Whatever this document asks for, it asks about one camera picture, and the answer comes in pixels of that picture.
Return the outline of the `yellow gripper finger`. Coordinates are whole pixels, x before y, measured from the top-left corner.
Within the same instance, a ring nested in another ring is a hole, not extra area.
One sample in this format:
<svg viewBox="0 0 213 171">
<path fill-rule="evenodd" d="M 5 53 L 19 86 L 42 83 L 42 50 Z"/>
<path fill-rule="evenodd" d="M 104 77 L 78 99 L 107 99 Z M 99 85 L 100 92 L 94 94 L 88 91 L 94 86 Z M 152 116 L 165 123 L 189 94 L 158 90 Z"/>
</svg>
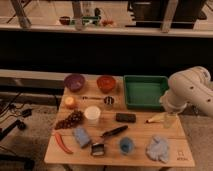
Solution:
<svg viewBox="0 0 213 171">
<path fill-rule="evenodd" d="M 147 123 L 160 123 L 160 122 L 164 121 L 164 117 L 165 117 L 164 113 L 159 113 L 159 114 L 156 114 L 156 115 L 152 116 L 151 118 L 147 119 L 146 122 Z"/>
</svg>

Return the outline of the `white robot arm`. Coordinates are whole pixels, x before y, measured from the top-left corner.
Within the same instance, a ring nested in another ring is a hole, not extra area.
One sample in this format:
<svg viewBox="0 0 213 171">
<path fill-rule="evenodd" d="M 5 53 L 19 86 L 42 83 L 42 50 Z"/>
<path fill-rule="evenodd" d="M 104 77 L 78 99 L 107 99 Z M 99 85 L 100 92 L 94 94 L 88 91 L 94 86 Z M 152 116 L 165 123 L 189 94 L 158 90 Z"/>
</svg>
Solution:
<svg viewBox="0 0 213 171">
<path fill-rule="evenodd" d="M 168 86 L 159 99 L 164 112 L 147 119 L 147 124 L 163 123 L 165 128 L 169 128 L 189 104 L 213 117 L 211 74 L 205 67 L 195 66 L 172 74 Z"/>
</svg>

